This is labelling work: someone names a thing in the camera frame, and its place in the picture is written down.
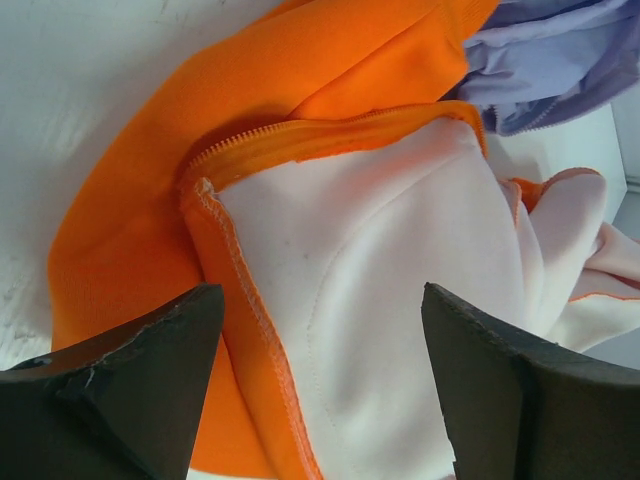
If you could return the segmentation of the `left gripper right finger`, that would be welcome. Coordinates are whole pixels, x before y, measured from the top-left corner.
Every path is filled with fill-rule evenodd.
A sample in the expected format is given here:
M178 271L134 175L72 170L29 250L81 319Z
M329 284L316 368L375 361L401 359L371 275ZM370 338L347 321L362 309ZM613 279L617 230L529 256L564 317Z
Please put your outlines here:
M422 323L459 479L636 479L639 373L496 319L437 284Z

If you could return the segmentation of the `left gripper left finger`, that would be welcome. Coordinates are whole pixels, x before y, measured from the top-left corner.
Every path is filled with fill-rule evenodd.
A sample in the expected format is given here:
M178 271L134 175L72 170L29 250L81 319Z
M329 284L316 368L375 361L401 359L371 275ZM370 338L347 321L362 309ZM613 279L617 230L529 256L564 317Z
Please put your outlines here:
M1 374L5 479L186 477L224 319L218 285Z

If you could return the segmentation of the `orange jacket with pink lining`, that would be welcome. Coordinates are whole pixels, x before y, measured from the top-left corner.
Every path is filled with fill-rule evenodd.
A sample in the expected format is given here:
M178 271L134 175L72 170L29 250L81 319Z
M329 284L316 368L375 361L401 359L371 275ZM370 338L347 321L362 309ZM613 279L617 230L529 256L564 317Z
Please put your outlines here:
M482 120L450 96L495 9L285 1L187 60L60 226L53 346L219 284L193 468L449 476L426 283L578 352L639 325L639 244L605 221L604 177L497 177Z

